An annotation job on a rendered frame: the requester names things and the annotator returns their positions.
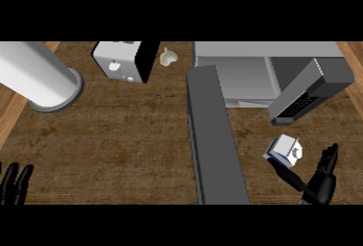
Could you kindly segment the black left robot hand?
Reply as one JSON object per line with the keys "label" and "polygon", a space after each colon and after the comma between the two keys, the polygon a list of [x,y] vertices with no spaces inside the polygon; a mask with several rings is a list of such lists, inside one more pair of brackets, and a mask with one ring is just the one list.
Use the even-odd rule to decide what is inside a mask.
{"label": "black left robot hand", "polygon": [[22,205],[25,203],[28,182],[34,171],[34,165],[27,164],[19,170],[19,164],[9,165],[0,184],[0,205]]}

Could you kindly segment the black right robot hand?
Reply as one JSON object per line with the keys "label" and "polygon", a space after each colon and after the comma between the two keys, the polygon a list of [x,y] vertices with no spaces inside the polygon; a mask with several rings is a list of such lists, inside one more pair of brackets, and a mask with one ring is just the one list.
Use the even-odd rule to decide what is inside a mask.
{"label": "black right robot hand", "polygon": [[269,158],[269,163],[271,164],[279,178],[291,184],[298,191],[304,192],[302,203],[305,205],[328,205],[332,201],[336,187],[333,170],[338,161],[338,150],[339,145],[333,144],[322,151],[316,171],[307,184],[288,167],[279,161]]}

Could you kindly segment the white blue milk carton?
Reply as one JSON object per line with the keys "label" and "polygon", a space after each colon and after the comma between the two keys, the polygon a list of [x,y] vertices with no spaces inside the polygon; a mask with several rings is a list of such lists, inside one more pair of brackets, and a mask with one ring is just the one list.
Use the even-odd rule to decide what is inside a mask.
{"label": "white blue milk carton", "polygon": [[302,158],[302,145],[300,139],[280,135],[270,143],[263,157],[274,159],[288,168],[294,167]]}

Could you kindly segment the dark grey microwave door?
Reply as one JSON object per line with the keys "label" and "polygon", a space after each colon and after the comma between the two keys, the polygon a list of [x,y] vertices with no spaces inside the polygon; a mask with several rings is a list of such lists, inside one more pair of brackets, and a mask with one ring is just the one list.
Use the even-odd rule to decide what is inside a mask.
{"label": "dark grey microwave door", "polygon": [[248,205],[230,119],[214,65],[187,72],[187,122],[199,205]]}

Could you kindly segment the grey microwave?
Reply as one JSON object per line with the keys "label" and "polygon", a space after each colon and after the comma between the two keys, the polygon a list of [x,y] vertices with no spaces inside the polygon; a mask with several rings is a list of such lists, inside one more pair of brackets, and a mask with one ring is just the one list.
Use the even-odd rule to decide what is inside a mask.
{"label": "grey microwave", "polygon": [[288,126],[353,83],[333,41],[196,41],[193,65],[214,66],[229,108],[266,108]]}

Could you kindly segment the pale garlic bulb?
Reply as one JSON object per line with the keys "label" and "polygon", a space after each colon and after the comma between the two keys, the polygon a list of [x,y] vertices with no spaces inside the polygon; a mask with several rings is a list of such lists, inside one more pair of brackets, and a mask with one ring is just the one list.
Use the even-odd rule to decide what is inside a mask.
{"label": "pale garlic bulb", "polygon": [[164,49],[164,52],[161,54],[161,65],[170,66],[173,62],[177,62],[177,59],[179,59],[177,54],[168,49]]}

